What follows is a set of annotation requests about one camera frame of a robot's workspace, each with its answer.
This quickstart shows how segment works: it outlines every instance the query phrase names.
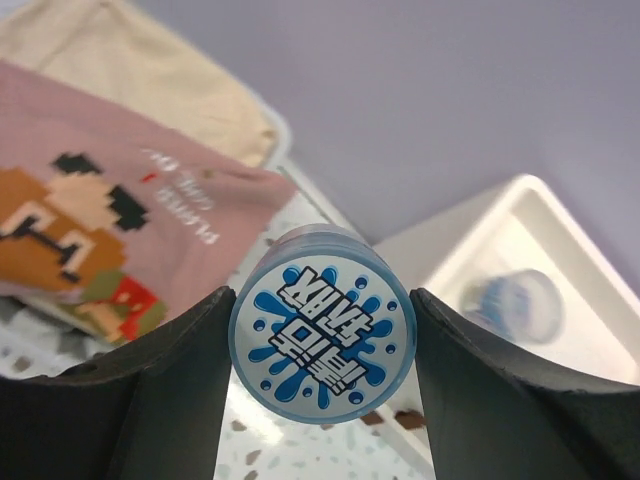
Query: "pixel art character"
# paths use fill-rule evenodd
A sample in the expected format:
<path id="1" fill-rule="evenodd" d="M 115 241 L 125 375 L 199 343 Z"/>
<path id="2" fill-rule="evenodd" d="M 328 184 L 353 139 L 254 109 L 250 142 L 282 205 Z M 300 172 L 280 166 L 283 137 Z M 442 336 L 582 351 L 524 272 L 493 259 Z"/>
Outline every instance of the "pixel art character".
<path id="1" fill-rule="evenodd" d="M 122 272 L 112 291 L 99 285 L 126 262 L 125 246 L 110 230 L 140 230 L 147 210 L 121 186 L 109 184 L 84 154 L 63 154 L 51 166 L 55 174 L 46 185 L 20 167 L 0 168 L 0 278 L 50 293 L 81 291 L 85 302 L 61 307 L 111 341 L 131 340 L 143 317 L 143 323 L 157 325 L 166 307 Z M 98 291 L 102 298 L 95 298 Z M 123 317 L 123 306 L 139 310 Z"/>

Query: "white plastic tray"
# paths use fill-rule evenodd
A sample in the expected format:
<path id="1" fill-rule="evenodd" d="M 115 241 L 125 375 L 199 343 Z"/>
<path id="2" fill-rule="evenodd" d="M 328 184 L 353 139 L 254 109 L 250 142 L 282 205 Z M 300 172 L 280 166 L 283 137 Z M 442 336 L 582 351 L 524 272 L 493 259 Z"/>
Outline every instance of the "white plastic tray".
<path id="1" fill-rule="evenodd" d="M 562 294 L 565 323 L 551 343 L 521 346 L 575 370 L 640 384 L 640 302 L 540 179 L 517 177 L 375 250 L 407 289 L 424 287 L 458 310 L 465 289 L 479 280 L 542 271 Z M 422 410 L 415 368 L 387 406 Z M 424 431 L 395 427 L 406 448 L 419 438 L 428 455 Z"/>

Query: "round container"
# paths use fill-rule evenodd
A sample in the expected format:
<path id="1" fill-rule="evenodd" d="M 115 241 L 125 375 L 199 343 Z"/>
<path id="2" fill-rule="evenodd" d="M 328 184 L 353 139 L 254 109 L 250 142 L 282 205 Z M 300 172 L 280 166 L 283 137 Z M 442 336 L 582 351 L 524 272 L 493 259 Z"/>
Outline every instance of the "round container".
<path id="1" fill-rule="evenodd" d="M 229 326 L 238 377 L 291 420 L 353 420 L 386 401 L 416 349 L 407 292 L 356 235 L 308 225 L 281 237 L 238 295 Z"/>
<path id="2" fill-rule="evenodd" d="M 548 343 L 560 332 L 560 292 L 542 272 L 522 270 L 472 288 L 465 316 L 514 343 Z"/>

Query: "plastic container lid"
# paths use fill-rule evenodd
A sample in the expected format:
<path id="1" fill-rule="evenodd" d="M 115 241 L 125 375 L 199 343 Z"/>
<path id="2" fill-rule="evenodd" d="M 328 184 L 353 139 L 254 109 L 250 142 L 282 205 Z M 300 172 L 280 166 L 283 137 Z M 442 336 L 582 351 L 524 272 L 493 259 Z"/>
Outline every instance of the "plastic container lid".
<path id="1" fill-rule="evenodd" d="M 415 355 L 407 292 L 366 244 L 327 226 L 287 234 L 238 295 L 229 345 L 266 408 L 302 423 L 361 417 L 386 401 Z"/>

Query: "pink cloth bag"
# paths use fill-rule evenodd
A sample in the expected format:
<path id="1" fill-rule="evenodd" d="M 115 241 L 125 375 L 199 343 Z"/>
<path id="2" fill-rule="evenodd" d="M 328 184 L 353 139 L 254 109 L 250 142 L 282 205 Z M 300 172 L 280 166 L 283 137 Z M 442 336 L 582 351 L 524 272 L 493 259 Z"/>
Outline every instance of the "pink cloth bag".
<path id="1" fill-rule="evenodd" d="M 0 62 L 0 295 L 135 339 L 223 285 L 294 190 Z"/>

